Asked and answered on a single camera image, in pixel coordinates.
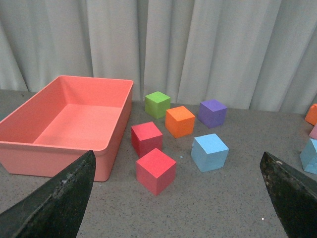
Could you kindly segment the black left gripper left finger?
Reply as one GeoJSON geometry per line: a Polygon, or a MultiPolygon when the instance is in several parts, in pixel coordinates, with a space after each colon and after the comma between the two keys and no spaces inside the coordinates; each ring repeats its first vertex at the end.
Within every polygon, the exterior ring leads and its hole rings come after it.
{"type": "Polygon", "coordinates": [[[2,238],[74,238],[90,198],[96,157],[87,151],[0,215],[2,238]]]}

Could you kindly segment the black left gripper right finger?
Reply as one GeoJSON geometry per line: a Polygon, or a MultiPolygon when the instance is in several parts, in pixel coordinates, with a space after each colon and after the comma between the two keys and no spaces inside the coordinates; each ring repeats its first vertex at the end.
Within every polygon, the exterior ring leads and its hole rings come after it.
{"type": "Polygon", "coordinates": [[[290,238],[317,236],[317,182],[264,152],[260,170],[275,212],[290,238]]]}

